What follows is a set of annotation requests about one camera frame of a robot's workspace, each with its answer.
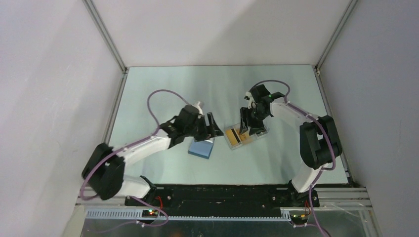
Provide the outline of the blue leather card holder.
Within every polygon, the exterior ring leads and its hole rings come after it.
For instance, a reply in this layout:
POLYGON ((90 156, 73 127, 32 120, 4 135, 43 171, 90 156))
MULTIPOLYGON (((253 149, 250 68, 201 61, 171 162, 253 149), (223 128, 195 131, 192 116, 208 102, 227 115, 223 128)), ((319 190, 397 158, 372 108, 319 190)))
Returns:
POLYGON ((193 140, 189 146, 188 154, 209 159, 214 147, 214 140, 214 138, 199 142, 193 140))

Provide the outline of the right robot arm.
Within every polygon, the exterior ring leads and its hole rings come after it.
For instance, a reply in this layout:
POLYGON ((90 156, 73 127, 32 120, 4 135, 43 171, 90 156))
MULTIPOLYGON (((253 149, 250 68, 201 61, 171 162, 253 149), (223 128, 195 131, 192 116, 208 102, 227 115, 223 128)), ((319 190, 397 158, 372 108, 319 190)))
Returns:
POLYGON ((240 109, 239 135, 266 132, 264 120, 268 117, 281 119, 299 133, 299 153, 302 159, 297 175, 290 180, 293 189, 287 193, 288 202, 301 206, 307 200, 307 191, 315 186, 322 172, 334 170, 336 158, 342 153, 342 145, 334 119, 318 116, 303 110, 280 92, 271 93, 263 84, 245 93, 246 107, 240 109))

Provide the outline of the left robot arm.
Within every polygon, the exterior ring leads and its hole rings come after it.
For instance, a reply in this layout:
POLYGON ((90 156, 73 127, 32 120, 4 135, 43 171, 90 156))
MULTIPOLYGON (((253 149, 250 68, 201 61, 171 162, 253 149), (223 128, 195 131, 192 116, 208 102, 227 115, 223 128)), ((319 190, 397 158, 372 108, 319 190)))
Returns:
POLYGON ((168 150, 187 137, 201 142, 223 135, 212 113, 204 115, 200 104, 186 105, 178 115, 158 125, 157 131, 151 136, 119 149, 106 143, 97 145, 82 171, 84 183, 80 197, 83 200, 91 199, 84 195, 85 187, 90 186, 101 200, 132 196, 143 205, 152 205, 156 199, 152 183, 144 176, 126 174, 127 167, 154 153, 168 150))

